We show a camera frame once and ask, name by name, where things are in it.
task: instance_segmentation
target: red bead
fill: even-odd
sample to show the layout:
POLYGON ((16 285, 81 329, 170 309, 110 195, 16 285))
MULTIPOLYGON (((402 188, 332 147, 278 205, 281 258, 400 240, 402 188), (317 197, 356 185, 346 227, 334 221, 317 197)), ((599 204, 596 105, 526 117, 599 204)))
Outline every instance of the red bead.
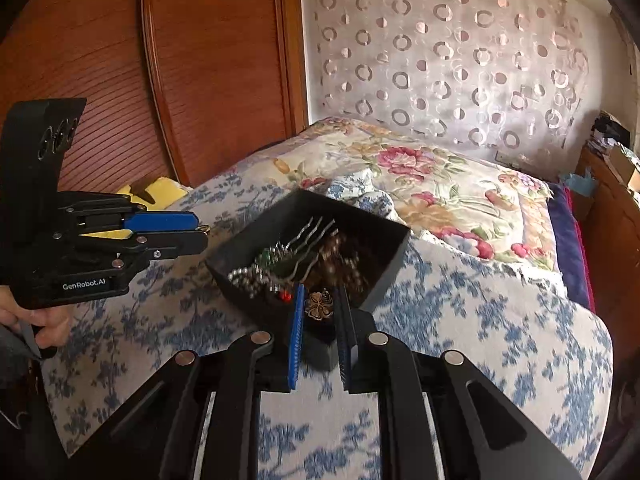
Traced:
POLYGON ((280 297, 280 299, 282 301, 284 301, 285 303, 289 303, 289 301, 291 301, 291 298, 293 298, 293 295, 285 289, 282 289, 279 293, 278 296, 280 297))

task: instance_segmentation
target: wooden nightstand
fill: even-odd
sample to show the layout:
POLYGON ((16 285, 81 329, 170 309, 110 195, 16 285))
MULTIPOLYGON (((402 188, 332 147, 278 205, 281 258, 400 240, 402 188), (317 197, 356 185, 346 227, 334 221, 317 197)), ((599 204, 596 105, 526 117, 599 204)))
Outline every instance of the wooden nightstand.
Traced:
POLYGON ((580 223, 596 313, 613 340, 619 365, 640 347, 640 208, 603 160, 582 149, 576 173, 590 166, 599 181, 580 223))

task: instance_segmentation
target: light blue cloth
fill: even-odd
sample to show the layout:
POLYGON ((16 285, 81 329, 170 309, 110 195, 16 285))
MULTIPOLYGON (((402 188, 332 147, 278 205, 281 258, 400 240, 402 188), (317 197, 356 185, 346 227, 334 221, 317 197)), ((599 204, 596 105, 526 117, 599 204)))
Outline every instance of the light blue cloth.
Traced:
MULTIPOLYGON (((250 162, 265 156, 215 177, 178 204, 212 226, 207 253, 156 262, 126 296, 78 307, 69 343, 43 366, 67 452, 177 351, 218 351, 254 329, 224 300, 204 261, 287 192, 246 176, 250 162)), ((351 184, 334 180, 328 193, 391 213, 351 184)), ((504 264, 417 238, 374 315, 380 330, 415 351, 465 353, 588 476, 612 379, 611 342, 597 317, 524 282, 504 264)), ((376 398, 345 394, 338 370, 303 366, 298 389, 263 394, 261 409, 259 478, 380 477, 376 398)))

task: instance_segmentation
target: floral pillow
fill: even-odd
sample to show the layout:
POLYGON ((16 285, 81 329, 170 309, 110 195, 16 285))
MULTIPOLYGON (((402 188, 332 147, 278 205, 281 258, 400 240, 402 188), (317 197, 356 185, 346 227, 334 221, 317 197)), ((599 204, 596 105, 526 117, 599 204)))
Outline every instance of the floral pillow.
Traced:
POLYGON ((306 188, 369 168, 416 234, 479 258, 558 270, 544 182, 359 120, 328 118, 301 136, 308 142, 255 171, 306 188))

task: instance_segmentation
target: metal screw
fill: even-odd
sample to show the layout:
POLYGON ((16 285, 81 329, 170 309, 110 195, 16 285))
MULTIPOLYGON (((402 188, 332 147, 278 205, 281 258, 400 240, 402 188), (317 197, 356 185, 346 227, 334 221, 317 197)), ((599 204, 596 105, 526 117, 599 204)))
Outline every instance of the metal screw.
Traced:
POLYGON ((450 350, 444 354, 444 360, 450 365, 460 366, 465 362, 465 357, 457 350, 450 350))
POLYGON ((257 345, 267 344, 271 340, 271 334, 269 332, 254 332, 251 334, 251 341, 257 345))
POLYGON ((369 342, 372 345, 384 346, 389 342, 389 336, 382 332, 372 332, 369 334, 369 342))
POLYGON ((195 360, 195 354, 188 350, 182 350, 175 355, 175 363, 180 366, 189 366, 195 360))

